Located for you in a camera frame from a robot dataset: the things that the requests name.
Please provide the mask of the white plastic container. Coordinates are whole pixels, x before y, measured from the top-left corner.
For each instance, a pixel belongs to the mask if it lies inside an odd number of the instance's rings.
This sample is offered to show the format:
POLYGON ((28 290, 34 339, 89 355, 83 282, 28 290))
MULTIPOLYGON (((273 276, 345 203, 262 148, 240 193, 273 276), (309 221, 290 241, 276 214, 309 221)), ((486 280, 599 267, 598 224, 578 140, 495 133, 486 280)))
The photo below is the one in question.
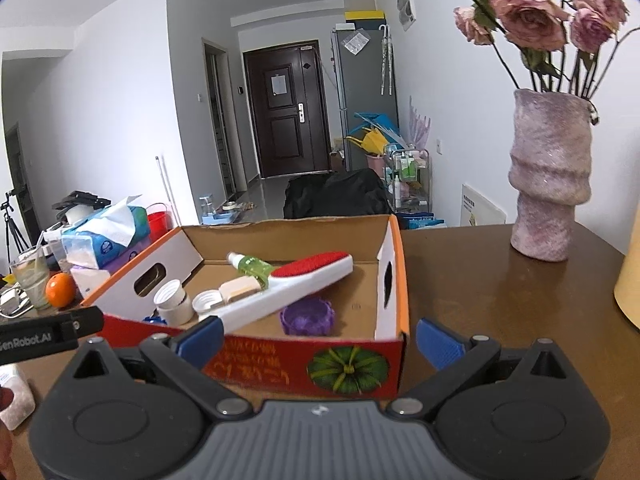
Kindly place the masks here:
POLYGON ((13 393, 13 401, 1 411, 1 420, 6 428, 14 431, 35 411, 35 397, 26 376, 16 364, 2 365, 1 387, 13 393))

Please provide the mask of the white jar lid large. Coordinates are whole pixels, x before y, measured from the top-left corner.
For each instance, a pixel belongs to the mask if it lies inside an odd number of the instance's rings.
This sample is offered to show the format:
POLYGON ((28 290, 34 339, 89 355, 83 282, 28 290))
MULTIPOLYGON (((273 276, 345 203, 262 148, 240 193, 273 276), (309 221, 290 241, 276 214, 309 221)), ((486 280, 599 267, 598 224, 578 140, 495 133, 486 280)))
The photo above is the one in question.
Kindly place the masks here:
POLYGON ((218 289, 204 290, 192 299, 192 308, 198 315, 204 315, 223 306, 224 298, 218 289))

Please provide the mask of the white small cup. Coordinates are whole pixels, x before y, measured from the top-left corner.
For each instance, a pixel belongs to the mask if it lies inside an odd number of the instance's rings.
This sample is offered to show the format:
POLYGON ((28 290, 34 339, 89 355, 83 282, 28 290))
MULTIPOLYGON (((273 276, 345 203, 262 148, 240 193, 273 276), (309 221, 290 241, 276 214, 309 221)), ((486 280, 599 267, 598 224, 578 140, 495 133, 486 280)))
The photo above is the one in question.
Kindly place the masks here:
POLYGON ((171 280, 155 293, 157 313, 170 327, 183 326, 194 317, 192 300, 179 280, 171 280))

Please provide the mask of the cream plug adapter cube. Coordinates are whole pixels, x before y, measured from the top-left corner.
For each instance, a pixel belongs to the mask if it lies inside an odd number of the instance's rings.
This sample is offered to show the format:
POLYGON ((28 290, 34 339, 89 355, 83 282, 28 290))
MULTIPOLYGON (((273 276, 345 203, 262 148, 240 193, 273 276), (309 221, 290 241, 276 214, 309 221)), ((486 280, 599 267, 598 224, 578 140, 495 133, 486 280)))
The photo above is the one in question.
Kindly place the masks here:
POLYGON ((243 275, 225 282, 218 287, 218 292, 225 304, 239 301, 262 290, 262 284, 254 276, 243 275))

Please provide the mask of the green spray bottle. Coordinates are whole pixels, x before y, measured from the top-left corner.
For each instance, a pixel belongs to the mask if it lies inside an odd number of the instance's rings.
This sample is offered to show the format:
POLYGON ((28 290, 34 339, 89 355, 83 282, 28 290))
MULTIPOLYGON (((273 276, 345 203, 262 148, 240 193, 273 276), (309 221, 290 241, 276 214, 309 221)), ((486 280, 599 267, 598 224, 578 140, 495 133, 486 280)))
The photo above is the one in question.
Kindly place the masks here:
POLYGON ((227 260, 241 274, 256 278, 262 289, 268 287, 269 277, 276 270, 274 266, 262 259, 237 252, 229 252, 227 260))

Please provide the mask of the purple jar lid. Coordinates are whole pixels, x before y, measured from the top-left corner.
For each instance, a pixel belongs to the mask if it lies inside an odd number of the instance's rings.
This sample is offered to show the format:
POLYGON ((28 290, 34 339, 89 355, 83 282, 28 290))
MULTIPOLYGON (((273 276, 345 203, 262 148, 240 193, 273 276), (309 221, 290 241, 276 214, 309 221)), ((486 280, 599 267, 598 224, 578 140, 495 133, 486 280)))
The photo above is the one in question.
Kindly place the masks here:
POLYGON ((296 301, 280 312, 282 330, 288 336, 329 336, 334 321, 335 311, 331 304, 319 297, 296 301))

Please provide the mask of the blue jar lid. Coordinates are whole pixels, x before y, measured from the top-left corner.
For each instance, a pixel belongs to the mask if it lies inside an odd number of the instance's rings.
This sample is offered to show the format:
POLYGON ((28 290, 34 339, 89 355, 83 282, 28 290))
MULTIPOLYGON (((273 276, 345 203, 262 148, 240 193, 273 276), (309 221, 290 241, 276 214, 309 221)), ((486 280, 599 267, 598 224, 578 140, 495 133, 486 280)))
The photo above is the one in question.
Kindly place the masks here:
POLYGON ((143 319, 143 322, 148 323, 148 324, 157 324, 157 325, 166 325, 167 322, 161 318, 159 315, 151 315, 151 316, 146 316, 143 319))

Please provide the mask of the orange fruit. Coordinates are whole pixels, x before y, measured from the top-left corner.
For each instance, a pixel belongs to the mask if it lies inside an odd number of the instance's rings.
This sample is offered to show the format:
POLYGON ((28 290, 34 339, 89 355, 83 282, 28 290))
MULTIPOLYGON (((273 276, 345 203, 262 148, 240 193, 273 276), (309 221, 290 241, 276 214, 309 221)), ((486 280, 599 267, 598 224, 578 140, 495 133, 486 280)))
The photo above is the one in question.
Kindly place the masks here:
POLYGON ((46 285, 47 302, 55 309, 65 309, 75 301, 76 290, 76 284, 70 274, 54 274, 46 285))

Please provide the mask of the red cardboard box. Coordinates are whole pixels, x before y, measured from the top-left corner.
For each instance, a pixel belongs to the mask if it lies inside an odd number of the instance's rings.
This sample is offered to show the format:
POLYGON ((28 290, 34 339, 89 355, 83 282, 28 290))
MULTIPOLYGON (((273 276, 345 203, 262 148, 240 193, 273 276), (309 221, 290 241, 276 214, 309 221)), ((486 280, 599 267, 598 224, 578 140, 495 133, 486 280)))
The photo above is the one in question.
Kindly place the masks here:
POLYGON ((239 276, 230 255, 269 263, 268 285, 231 304, 209 301, 224 343, 210 377, 298 396, 388 399, 409 336, 404 248, 393 216, 182 226, 90 292, 102 334, 129 347, 158 332, 154 296, 178 281, 205 298, 239 276))

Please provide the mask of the blue tissue pack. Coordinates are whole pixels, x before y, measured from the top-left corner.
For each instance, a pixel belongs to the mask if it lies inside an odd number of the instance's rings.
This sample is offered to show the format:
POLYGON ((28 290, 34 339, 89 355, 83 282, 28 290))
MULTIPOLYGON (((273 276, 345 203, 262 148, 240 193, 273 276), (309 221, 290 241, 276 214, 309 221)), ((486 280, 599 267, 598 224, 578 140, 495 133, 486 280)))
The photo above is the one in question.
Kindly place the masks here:
POLYGON ((96 211, 61 235, 67 261, 72 266, 103 269, 127 249, 146 240, 150 234, 148 214, 128 197, 96 211))

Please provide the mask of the black chair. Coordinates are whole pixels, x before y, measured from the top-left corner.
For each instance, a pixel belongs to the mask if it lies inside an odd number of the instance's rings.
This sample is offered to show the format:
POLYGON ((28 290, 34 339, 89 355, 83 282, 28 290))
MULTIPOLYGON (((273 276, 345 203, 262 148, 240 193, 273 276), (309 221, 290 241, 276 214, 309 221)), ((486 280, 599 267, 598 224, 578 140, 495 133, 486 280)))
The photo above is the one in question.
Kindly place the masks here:
POLYGON ((289 180, 285 190, 285 219, 392 213, 382 180, 369 168, 304 174, 289 180))

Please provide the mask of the pink textured vase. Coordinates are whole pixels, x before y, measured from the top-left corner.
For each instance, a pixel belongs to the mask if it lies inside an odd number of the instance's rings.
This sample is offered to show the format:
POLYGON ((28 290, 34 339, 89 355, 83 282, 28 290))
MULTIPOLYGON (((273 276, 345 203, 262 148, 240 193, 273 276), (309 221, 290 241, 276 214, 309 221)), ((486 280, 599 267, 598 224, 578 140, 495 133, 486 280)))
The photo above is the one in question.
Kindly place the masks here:
POLYGON ((562 92, 514 92, 509 182, 518 190, 511 246, 529 258, 568 258, 575 209, 591 198, 590 104, 562 92))

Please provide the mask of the dark brown door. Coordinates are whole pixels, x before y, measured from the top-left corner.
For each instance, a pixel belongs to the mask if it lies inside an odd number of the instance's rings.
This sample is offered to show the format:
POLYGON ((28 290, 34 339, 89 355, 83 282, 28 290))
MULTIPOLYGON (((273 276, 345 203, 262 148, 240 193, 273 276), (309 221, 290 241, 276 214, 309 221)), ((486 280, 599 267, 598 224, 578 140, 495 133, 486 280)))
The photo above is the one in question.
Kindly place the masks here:
POLYGON ((260 175, 330 169, 319 43, 316 40, 243 54, 260 175))

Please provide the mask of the grey refrigerator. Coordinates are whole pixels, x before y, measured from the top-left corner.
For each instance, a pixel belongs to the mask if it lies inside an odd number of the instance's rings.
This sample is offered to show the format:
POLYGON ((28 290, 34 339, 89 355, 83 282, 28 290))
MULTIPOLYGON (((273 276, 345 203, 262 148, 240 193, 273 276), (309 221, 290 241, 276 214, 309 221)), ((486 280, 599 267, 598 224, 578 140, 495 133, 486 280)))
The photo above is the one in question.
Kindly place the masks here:
POLYGON ((366 153, 348 136, 361 139, 362 114, 383 114, 398 126, 398 108, 395 83, 388 91, 388 68, 382 78, 382 30, 339 30, 332 32, 332 54, 337 84, 342 140, 347 170, 367 168, 366 153))

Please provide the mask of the dried pink roses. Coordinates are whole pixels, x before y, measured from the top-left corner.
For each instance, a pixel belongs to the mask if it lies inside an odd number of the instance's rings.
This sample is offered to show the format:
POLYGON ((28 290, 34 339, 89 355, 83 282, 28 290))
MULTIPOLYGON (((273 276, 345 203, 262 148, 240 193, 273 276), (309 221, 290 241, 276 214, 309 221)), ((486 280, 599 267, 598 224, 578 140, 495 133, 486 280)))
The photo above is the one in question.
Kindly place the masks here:
POLYGON ((623 42, 630 12, 624 0, 470 0, 454 24, 470 44, 498 52, 496 37, 514 44, 533 88, 565 89, 592 100, 623 42))

